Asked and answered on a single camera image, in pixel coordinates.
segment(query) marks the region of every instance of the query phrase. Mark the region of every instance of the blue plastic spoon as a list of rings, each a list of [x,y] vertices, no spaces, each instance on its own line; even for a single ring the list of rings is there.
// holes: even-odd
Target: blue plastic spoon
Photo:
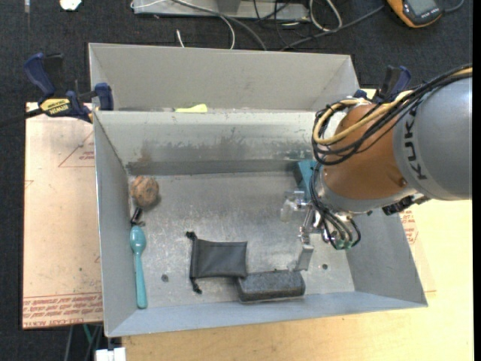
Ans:
[[[144,231],[139,226],[130,229],[130,247],[134,252],[135,286],[137,288],[137,306],[140,309],[147,307],[147,293],[145,290],[144,271],[142,270],[141,255],[147,246]]]

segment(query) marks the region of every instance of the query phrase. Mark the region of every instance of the yellow object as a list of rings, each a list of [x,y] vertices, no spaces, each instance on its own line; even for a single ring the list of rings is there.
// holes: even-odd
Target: yellow object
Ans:
[[[178,108],[175,110],[175,112],[195,112],[195,113],[207,112],[207,106],[204,103],[202,103],[200,105],[195,105],[189,108]]]

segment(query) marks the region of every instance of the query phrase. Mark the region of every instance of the wire bundle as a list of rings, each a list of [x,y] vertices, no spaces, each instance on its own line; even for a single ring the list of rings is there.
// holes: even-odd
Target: wire bundle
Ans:
[[[325,233],[328,236],[329,243],[336,250],[348,250],[351,247],[356,246],[361,241],[361,232],[359,231],[354,220],[349,219],[349,224],[352,226],[355,236],[351,229],[340,219],[335,213],[333,213],[327,206],[325,206],[318,193],[316,191],[316,182],[319,177],[319,170],[321,169],[321,163],[313,169],[313,174],[310,177],[310,194],[311,204],[314,209],[321,216],[321,221],[324,224]]]
[[[367,104],[371,102],[366,99],[346,99],[328,105],[325,109],[317,112],[314,121],[311,142],[316,160],[322,165],[337,165],[356,153],[366,151],[379,141],[379,139],[381,139],[390,129],[392,129],[395,124],[399,123],[409,111],[417,108],[422,103],[427,93],[431,93],[453,81],[469,77],[472,73],[472,63],[457,67],[427,83],[417,86],[414,89],[402,92],[392,102],[375,105],[357,123],[350,126],[348,129],[345,129],[332,137],[325,138],[325,130],[327,129],[329,120],[332,119],[334,113],[344,111],[353,105]],[[392,120],[395,121],[386,128],[386,125]],[[342,141],[346,136],[369,122],[373,123],[356,140],[342,147],[333,147],[334,144]],[[376,138],[369,145],[363,146],[363,143],[373,135],[375,135]]]

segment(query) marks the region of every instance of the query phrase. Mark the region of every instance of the orange handheld device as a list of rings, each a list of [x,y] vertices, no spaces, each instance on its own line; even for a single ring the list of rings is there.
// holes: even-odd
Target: orange handheld device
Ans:
[[[386,0],[401,20],[412,28],[428,26],[443,13],[435,0]]]

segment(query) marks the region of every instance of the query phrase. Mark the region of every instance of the black pouch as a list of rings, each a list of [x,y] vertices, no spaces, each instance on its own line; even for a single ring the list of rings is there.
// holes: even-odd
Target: black pouch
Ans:
[[[194,232],[187,232],[186,237],[192,241],[189,276],[196,293],[202,294],[197,278],[247,276],[247,242],[205,241]]]

